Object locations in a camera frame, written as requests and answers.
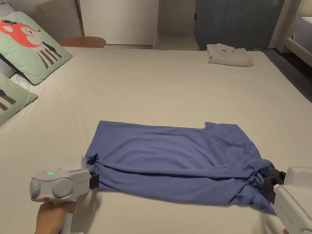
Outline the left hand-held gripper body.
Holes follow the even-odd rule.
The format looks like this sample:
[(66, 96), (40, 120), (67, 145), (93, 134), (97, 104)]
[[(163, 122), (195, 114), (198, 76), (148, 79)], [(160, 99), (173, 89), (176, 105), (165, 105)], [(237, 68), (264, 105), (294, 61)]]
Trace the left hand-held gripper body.
[[(92, 169), (86, 168), (85, 157), (69, 159), (64, 169), (47, 169), (35, 174), (30, 182), (32, 201), (61, 202), (75, 201), (92, 189), (99, 187), (99, 176)], [(72, 234), (73, 213), (67, 213), (64, 224), (58, 234)]]

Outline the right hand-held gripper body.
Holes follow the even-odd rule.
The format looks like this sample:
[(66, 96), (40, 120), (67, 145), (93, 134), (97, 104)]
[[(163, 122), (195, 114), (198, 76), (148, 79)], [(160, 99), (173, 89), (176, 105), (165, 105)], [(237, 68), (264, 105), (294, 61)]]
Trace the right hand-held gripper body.
[(268, 176), (262, 195), (289, 234), (312, 233), (312, 169), (290, 166), (284, 185), (271, 185)]

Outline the person's left hand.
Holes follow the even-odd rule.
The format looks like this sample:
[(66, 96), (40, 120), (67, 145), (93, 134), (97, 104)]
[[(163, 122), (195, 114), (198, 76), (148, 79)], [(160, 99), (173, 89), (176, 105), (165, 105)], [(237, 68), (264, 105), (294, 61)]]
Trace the person's left hand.
[(58, 234), (67, 213), (75, 213), (75, 201), (61, 202), (57, 205), (44, 202), (37, 213), (35, 234)]

